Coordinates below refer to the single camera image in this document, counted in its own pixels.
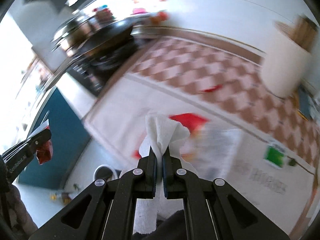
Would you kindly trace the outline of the white cylindrical container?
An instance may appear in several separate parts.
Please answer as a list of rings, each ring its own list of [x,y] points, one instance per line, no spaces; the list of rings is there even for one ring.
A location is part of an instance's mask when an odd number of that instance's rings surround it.
[[[269,92],[285,98],[297,88],[311,59],[317,35],[317,24],[306,16],[299,16],[294,25],[274,23],[260,72]]]

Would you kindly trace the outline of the small red wrapper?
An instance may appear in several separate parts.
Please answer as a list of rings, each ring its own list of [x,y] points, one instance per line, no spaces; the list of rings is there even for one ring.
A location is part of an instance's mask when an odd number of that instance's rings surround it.
[[[214,92],[216,90],[221,89],[222,87],[223,87],[223,85],[215,85],[213,87],[201,90],[201,93],[211,93],[211,92]]]

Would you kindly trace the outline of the white trash bin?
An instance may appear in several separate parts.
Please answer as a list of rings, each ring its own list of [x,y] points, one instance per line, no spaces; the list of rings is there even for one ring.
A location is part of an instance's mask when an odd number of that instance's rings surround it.
[[[93,174],[93,179],[105,179],[106,181],[112,181],[115,179],[118,179],[118,173],[117,170],[115,170],[112,167],[109,167],[108,165],[100,165],[98,166]]]

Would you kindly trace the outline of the green white medicine packet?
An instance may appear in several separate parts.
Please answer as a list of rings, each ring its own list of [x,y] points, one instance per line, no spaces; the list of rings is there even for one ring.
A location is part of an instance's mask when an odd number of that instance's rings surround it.
[[[285,150],[276,144],[269,144],[264,154],[264,160],[276,168],[283,168]]]

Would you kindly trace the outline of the checkered printed tablecloth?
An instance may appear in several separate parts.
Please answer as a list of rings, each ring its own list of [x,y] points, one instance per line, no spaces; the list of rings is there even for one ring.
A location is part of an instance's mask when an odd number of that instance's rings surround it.
[[[134,53],[85,115],[84,124],[124,165],[138,161],[147,115],[194,113],[243,139],[225,180],[292,239],[311,225],[319,203],[319,126],[303,119],[292,96],[278,98],[260,79],[258,61],[207,38],[162,36]],[[211,93],[201,90],[223,85]],[[283,168],[264,160],[269,144],[285,150]],[[297,165],[288,165],[293,158]]]

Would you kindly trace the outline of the red white plastic bag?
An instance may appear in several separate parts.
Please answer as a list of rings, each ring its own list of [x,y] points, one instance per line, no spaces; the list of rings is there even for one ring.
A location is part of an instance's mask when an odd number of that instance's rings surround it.
[[[222,128],[212,120],[194,113],[166,117],[180,122],[189,130],[190,135],[180,148],[180,155],[183,160],[191,163],[199,177],[207,180],[225,179],[244,137],[242,130]],[[145,136],[146,125],[141,144]],[[140,145],[134,152],[138,159],[142,158],[139,153]]]

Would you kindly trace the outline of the white paper tissue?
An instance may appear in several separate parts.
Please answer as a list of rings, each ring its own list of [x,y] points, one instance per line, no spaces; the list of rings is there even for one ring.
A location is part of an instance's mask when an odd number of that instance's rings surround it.
[[[191,163],[183,160],[180,155],[180,148],[190,135],[186,127],[160,114],[147,115],[145,124],[146,136],[139,147],[139,153],[147,157],[150,150],[153,150],[157,158],[157,178],[155,197],[137,200],[133,230],[141,234],[154,232],[158,219],[166,220],[183,209],[181,200],[167,200],[164,196],[162,156],[165,150],[169,149],[170,155],[181,161],[183,169],[197,173]]]

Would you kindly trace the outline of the red snack wrapper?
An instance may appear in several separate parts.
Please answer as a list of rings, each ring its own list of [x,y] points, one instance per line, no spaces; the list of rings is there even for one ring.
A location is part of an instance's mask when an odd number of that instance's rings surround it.
[[[47,125],[37,138],[36,157],[40,165],[50,161],[53,157],[53,145],[51,141],[50,126]]]

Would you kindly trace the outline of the black wok on stove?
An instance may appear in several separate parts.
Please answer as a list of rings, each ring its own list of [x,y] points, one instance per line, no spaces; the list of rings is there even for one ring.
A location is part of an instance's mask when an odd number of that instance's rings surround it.
[[[134,23],[135,21],[131,18],[126,18],[101,28],[80,44],[76,54],[73,56],[73,60],[95,58],[101,52],[109,50],[128,39],[133,30]]]

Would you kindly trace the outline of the dark green crumpled wrapper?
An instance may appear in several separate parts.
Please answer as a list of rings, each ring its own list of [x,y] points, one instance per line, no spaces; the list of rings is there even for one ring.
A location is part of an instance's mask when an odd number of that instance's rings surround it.
[[[288,162],[288,165],[294,167],[297,165],[297,161],[295,159],[291,158]]]

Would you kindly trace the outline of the blue kitchen cabinets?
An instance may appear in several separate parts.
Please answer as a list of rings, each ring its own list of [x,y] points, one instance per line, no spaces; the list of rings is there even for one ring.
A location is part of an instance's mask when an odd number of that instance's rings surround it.
[[[38,110],[29,132],[48,120],[52,134],[52,159],[42,165],[33,159],[18,177],[18,183],[59,190],[91,139],[81,120],[57,88],[52,89]]]

